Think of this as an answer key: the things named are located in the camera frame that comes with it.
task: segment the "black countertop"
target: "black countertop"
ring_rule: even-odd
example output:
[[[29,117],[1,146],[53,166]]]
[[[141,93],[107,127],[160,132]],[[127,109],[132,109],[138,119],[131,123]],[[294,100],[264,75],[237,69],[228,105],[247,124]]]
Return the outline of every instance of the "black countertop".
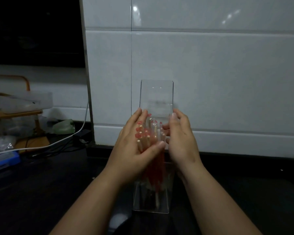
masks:
[[[109,149],[22,157],[0,171],[0,235],[46,235],[104,168]],[[294,160],[202,155],[207,169],[266,234],[294,234]],[[128,218],[111,234],[200,234],[186,191],[175,176],[169,214],[132,212],[133,187],[119,195],[112,217]]]

